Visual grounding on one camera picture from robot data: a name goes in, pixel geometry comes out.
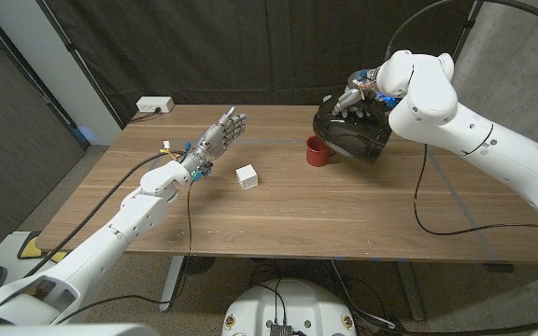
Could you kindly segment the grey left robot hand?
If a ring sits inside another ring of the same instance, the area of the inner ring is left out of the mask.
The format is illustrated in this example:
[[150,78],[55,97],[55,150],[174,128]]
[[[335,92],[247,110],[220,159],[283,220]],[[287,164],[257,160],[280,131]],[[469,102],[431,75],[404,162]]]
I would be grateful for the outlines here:
[[192,159],[195,168],[218,159],[228,146],[246,129],[247,117],[245,114],[235,115],[232,106],[225,112],[219,121],[210,126],[191,149],[188,158]]

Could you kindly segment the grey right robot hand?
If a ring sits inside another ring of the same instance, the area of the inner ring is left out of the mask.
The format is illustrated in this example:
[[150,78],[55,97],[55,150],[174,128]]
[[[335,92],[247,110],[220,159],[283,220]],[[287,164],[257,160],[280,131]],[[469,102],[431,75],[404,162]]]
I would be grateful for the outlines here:
[[360,102],[378,102],[382,105],[385,101],[379,97],[380,89],[377,87],[377,75],[380,67],[362,69],[352,73],[347,79],[344,92],[339,96],[330,114],[341,115],[346,118],[349,111],[357,113],[359,117],[368,115],[361,107],[356,107]]

